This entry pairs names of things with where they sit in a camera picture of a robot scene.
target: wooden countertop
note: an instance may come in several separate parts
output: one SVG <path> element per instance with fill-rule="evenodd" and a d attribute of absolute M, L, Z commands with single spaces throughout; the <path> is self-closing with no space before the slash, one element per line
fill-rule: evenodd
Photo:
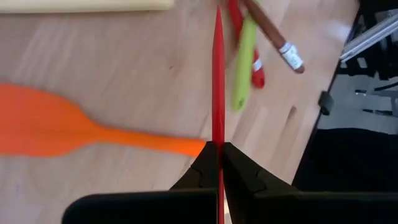
<path fill-rule="evenodd" d="M 287 182 L 294 178 L 358 9 L 355 0 L 260 1 L 294 43 L 296 75 L 257 33 L 266 86 L 226 115 L 226 140 Z M 0 16 L 0 81 L 48 90 L 104 124 L 209 139 L 217 1 L 170 11 Z M 225 3 L 227 106 L 236 49 Z M 59 223 L 84 195 L 168 189 L 192 158 L 94 144 L 50 159 L 0 156 L 0 223 Z"/>

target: wood grain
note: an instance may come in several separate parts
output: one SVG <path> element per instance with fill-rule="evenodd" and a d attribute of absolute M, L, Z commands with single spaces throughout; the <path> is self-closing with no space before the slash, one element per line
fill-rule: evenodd
<path fill-rule="evenodd" d="M 307 70 L 296 75 L 258 31 L 267 84 L 242 113 L 227 105 L 225 137 L 291 182 L 358 5 L 259 2 L 300 49 Z M 1 15 L 0 82 L 62 95 L 111 126 L 209 139 L 216 5 L 181 0 L 164 12 Z M 236 49 L 221 6 L 230 102 Z M 100 143 L 50 159 L 0 156 L 0 223 L 59 223 L 64 209 L 87 194 L 168 189 L 192 161 Z"/>

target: white cutting board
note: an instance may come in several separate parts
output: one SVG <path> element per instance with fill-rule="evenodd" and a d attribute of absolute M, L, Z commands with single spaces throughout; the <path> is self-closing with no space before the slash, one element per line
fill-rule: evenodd
<path fill-rule="evenodd" d="M 0 0 L 0 13 L 164 10 L 174 0 Z"/>

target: green handle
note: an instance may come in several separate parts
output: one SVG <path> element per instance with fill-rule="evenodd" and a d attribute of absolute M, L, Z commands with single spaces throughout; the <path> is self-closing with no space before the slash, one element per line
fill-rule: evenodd
<path fill-rule="evenodd" d="M 256 44 L 256 26 L 251 16 L 246 16 L 239 39 L 239 52 L 236 59 L 234 90 L 232 92 L 232 109 L 241 110 L 248 100 L 253 50 Z"/>

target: orange spatula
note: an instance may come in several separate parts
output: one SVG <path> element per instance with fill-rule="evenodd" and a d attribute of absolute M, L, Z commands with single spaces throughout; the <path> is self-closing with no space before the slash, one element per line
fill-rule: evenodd
<path fill-rule="evenodd" d="M 31 88 L 0 84 L 0 154 L 59 156 L 94 142 L 197 156 L 204 140 L 172 138 L 107 128 L 78 105 Z"/>

